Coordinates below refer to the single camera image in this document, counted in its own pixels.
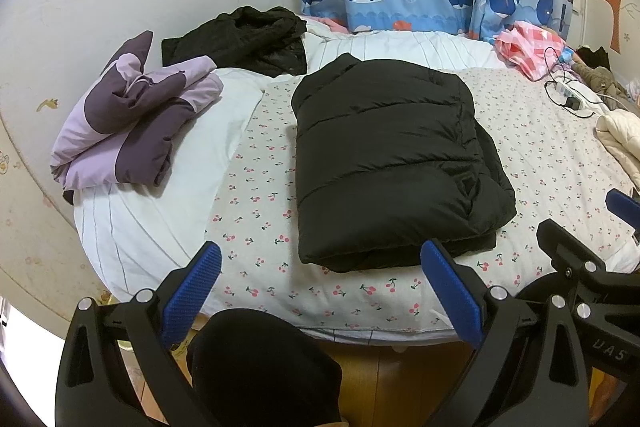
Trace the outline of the white power strip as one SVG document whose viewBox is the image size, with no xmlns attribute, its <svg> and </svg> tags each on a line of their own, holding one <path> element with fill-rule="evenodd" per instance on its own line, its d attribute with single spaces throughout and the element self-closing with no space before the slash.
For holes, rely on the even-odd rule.
<svg viewBox="0 0 640 427">
<path fill-rule="evenodd" d="M 549 81 L 548 95 L 556 105 L 579 118 L 602 116 L 608 111 L 600 96 L 575 79 L 554 77 Z"/>
</svg>

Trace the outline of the brown plush toy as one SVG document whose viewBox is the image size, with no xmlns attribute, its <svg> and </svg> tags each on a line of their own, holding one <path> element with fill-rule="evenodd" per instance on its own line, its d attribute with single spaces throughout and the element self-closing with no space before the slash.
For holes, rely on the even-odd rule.
<svg viewBox="0 0 640 427">
<path fill-rule="evenodd" d="M 627 98 L 626 89 L 612 73 L 608 52 L 603 46 L 595 51 L 586 46 L 576 50 L 572 71 L 576 72 L 594 93 Z"/>
</svg>

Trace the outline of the cherry print bed sheet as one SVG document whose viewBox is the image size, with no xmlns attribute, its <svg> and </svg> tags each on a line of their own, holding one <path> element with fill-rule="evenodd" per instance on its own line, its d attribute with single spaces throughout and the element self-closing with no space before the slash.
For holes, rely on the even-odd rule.
<svg viewBox="0 0 640 427">
<path fill-rule="evenodd" d="M 447 337 L 422 245 L 516 294 L 552 270 L 546 219 L 632 271 L 634 228 L 605 206 L 631 179 L 558 98 L 515 69 L 349 55 L 270 84 L 215 198 L 222 265 L 203 313 L 255 309 L 338 340 Z"/>
</svg>

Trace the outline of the black garment by headboard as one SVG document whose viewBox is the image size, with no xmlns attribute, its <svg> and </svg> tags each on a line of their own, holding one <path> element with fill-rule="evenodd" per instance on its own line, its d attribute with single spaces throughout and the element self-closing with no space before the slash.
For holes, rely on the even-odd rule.
<svg viewBox="0 0 640 427">
<path fill-rule="evenodd" d="M 282 6 L 268 11 L 242 6 L 181 37 L 163 40 L 162 61 L 169 66 L 206 55 L 221 68 L 242 68 L 271 78 L 304 75 L 306 30 L 306 22 Z"/>
</svg>

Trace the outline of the black puffer jacket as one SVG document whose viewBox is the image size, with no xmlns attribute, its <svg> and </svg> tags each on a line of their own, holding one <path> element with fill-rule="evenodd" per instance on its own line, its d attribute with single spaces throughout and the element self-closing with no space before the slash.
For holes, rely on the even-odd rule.
<svg viewBox="0 0 640 427">
<path fill-rule="evenodd" d="M 297 250 L 334 272 L 412 267 L 436 239 L 487 251 L 514 188 L 463 80 L 342 54 L 295 89 Z"/>
</svg>

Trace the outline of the pink checked cloth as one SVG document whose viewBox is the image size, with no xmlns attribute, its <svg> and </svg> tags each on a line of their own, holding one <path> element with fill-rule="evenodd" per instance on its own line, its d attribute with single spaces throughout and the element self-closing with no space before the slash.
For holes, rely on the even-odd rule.
<svg viewBox="0 0 640 427">
<path fill-rule="evenodd" d="M 517 20 L 495 38 L 497 53 L 528 80 L 538 81 L 559 61 L 566 42 L 553 30 Z"/>
</svg>

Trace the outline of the cream folded jacket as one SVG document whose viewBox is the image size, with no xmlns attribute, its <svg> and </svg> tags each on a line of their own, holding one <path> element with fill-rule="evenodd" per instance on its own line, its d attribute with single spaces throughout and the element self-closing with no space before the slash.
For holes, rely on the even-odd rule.
<svg viewBox="0 0 640 427">
<path fill-rule="evenodd" d="M 636 188 L 640 187 L 640 119 L 625 109 L 599 117 L 598 140 L 622 166 Z"/>
</svg>

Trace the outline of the black clothed knee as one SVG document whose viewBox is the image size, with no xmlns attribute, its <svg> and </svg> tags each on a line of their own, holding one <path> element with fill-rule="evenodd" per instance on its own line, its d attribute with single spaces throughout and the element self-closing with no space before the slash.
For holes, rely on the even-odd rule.
<svg viewBox="0 0 640 427">
<path fill-rule="evenodd" d="M 312 338 L 266 312 L 224 310 L 186 355 L 192 386 L 221 426 L 343 426 L 342 368 Z"/>
</svg>

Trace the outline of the purple lilac jacket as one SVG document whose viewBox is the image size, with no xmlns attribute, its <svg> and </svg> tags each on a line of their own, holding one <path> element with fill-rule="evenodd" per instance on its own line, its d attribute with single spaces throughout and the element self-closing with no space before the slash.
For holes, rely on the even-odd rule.
<svg viewBox="0 0 640 427">
<path fill-rule="evenodd" d="M 207 55 L 147 72 L 152 40 L 149 30 L 126 40 L 66 118 L 50 160 L 65 202 L 100 185 L 159 186 L 177 133 L 220 100 L 224 84 Z"/>
</svg>

